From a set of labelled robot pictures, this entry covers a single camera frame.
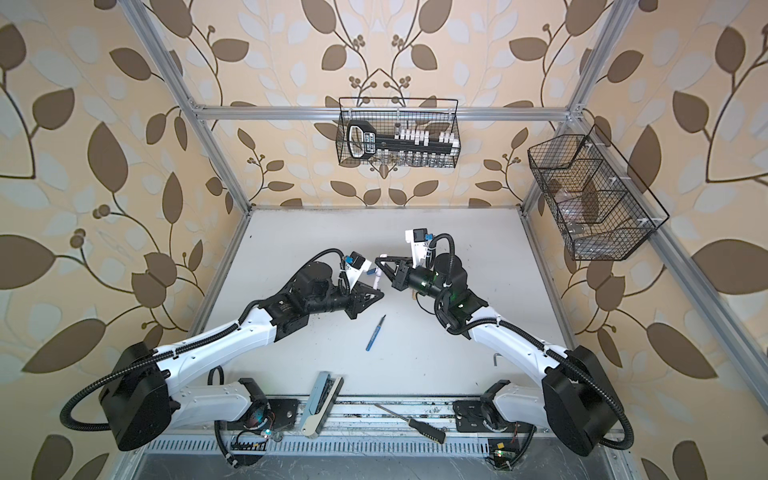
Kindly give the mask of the pink white pen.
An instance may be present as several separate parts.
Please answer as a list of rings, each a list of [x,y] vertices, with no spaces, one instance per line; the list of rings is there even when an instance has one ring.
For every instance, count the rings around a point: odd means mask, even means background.
[[[373,283],[374,283],[374,279],[375,279],[376,268],[377,267],[373,267],[373,268],[371,268],[371,269],[366,271],[366,279],[369,280],[372,288],[373,288]]]

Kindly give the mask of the blue pen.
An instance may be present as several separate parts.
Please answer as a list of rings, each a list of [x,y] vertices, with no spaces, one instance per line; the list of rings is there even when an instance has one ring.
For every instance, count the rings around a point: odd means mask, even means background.
[[[366,352],[370,352],[372,350],[372,348],[373,348],[373,346],[375,344],[375,341],[376,341],[377,337],[379,336],[379,334],[381,332],[381,329],[382,329],[382,327],[383,327],[383,325],[385,323],[386,317],[387,317],[386,314],[383,315],[379,319],[378,323],[376,324],[376,327],[374,328],[374,330],[372,332],[372,335],[371,335],[371,337],[370,337],[370,339],[369,339],[369,341],[368,341],[368,343],[366,345],[366,348],[365,348]]]

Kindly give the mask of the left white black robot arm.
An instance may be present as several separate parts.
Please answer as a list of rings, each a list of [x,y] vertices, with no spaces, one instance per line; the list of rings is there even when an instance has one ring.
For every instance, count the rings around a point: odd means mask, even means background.
[[[356,319],[383,298],[360,280],[371,270],[370,260],[357,252],[332,252],[339,257],[338,272],[322,262],[327,253],[321,251],[275,294],[249,302],[231,322],[153,349],[142,342],[128,347],[110,374],[64,404],[60,423],[73,431],[109,431],[119,450],[131,451],[169,428],[248,422],[265,414],[266,396],[250,378],[202,387],[192,383],[251,350],[287,338],[314,314],[342,311]]]

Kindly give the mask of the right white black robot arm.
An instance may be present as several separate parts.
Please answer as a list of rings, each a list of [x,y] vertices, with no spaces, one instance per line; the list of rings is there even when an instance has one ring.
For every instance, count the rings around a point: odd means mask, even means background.
[[[580,456],[597,446],[627,451],[634,445],[624,406],[591,350],[540,339],[474,293],[450,234],[414,229],[406,241],[410,256],[380,255],[374,261],[392,287],[432,299],[433,314],[448,334],[491,349],[539,386],[537,393],[524,394],[509,380],[493,384],[480,397],[485,429],[546,427]]]

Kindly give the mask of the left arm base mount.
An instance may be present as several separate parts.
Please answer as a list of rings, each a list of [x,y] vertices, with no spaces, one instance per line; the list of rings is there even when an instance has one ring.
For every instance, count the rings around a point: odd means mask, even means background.
[[[299,400],[276,398],[258,404],[237,421],[215,421],[214,436],[227,464],[244,468],[258,463],[267,448],[282,440],[296,422]]]

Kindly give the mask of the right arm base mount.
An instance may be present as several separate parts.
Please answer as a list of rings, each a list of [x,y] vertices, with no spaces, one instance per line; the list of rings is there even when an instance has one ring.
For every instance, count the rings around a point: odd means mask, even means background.
[[[501,433],[501,440],[489,441],[486,463],[497,471],[512,471],[527,453],[537,428],[524,422],[505,420],[493,401],[509,380],[499,380],[478,399],[456,400],[452,404],[456,430],[460,433]]]

